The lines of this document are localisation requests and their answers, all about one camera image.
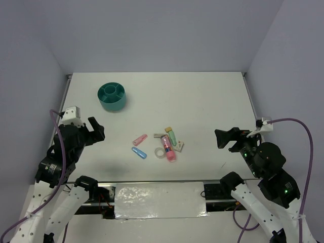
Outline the pink-capped crayon bottle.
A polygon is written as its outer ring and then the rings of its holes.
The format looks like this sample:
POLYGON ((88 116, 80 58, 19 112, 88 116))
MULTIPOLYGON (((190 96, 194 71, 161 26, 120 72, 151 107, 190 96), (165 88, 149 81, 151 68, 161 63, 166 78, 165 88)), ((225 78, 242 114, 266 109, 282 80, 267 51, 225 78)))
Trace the pink-capped crayon bottle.
POLYGON ((163 148, 166 153, 167 160, 169 162, 175 162, 176 161, 176 154, 172 148, 171 142, 169 140, 168 135, 161 136, 161 143, 163 145, 163 148))

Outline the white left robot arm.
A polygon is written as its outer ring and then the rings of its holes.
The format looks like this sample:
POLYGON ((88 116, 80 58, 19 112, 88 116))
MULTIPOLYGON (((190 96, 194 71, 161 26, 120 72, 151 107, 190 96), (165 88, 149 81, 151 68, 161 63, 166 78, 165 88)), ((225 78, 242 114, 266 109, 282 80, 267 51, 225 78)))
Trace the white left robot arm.
POLYGON ((67 199, 54 209, 84 148, 105 139, 104 127, 94 117, 88 121, 92 131, 79 118, 63 119, 62 124, 54 124, 53 144, 38 165, 33 195, 25 216, 4 231, 1 242, 13 229, 18 231, 11 242, 55 242, 81 204, 98 198, 97 180, 81 176, 67 199))

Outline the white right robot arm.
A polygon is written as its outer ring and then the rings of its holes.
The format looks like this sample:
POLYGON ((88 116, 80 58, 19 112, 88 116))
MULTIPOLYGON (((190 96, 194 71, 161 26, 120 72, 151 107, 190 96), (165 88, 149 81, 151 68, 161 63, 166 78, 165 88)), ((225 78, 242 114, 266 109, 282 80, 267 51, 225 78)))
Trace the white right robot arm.
POLYGON ((272 214, 248 189, 244 180, 230 172, 220 179, 220 192, 225 198, 234 198, 249 211, 269 237, 270 242, 315 242, 306 218, 301 212, 302 198, 295 179, 283 165, 286 158, 280 148, 270 142, 262 142, 261 135, 249 130, 232 128, 228 131, 215 130, 217 146, 229 148, 243 157, 255 178, 263 196, 274 204, 272 214))

